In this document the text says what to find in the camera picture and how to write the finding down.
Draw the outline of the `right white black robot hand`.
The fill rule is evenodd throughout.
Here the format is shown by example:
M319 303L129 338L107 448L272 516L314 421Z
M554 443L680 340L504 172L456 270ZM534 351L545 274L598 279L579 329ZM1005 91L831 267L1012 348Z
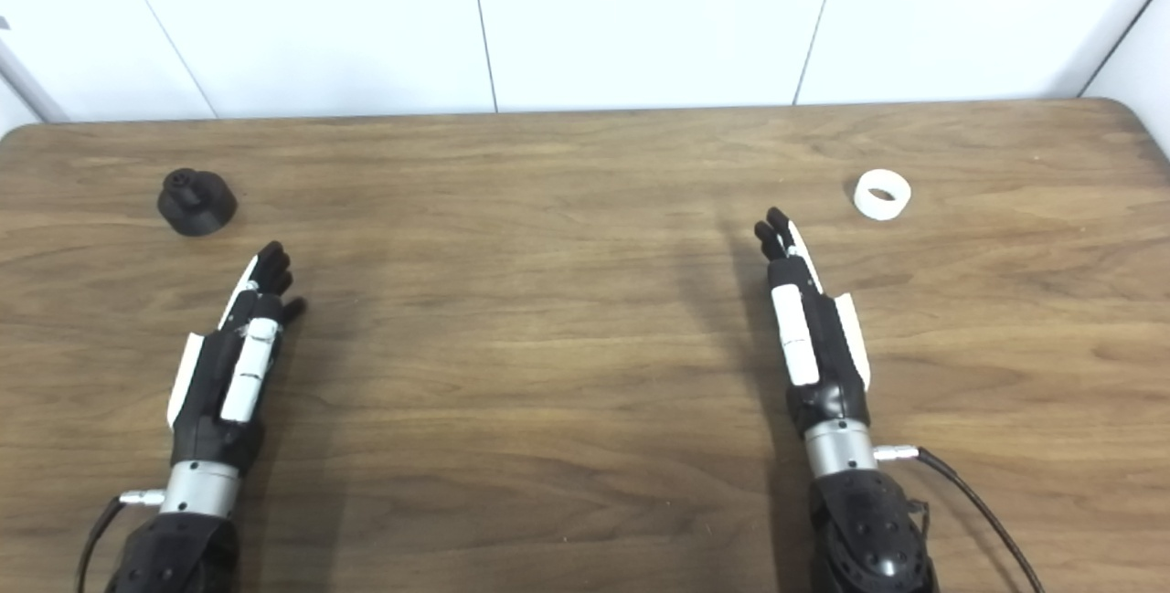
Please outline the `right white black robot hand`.
M846 310L845 296L824 292L801 230L773 206L755 225L766 258L766 289L771 301L782 363L789 377L785 404L798 435L830 422L872 422L867 378L859 367L863 356L856 318Z

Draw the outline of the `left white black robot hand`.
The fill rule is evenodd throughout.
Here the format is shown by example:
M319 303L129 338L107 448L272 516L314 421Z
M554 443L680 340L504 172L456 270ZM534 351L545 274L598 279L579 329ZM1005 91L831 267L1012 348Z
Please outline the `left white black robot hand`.
M171 466L209 462L250 473L266 436L261 406L284 332L307 304L284 299L290 256L278 240L262 248L230 291L209 335L190 335L167 407Z

